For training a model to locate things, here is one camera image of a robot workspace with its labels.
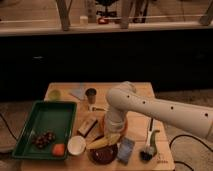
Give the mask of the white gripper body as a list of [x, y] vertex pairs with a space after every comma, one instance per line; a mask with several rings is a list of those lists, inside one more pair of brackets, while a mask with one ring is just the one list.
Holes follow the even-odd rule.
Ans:
[[109, 108], [104, 118], [104, 131], [106, 133], [121, 133], [127, 123], [126, 112]]

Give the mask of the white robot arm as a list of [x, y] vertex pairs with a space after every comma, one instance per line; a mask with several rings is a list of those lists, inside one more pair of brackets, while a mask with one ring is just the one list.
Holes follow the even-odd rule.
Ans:
[[213, 108], [148, 98], [136, 93], [131, 82], [122, 82], [106, 93], [109, 104], [105, 114], [105, 130], [124, 130], [129, 111], [144, 114], [213, 142]]

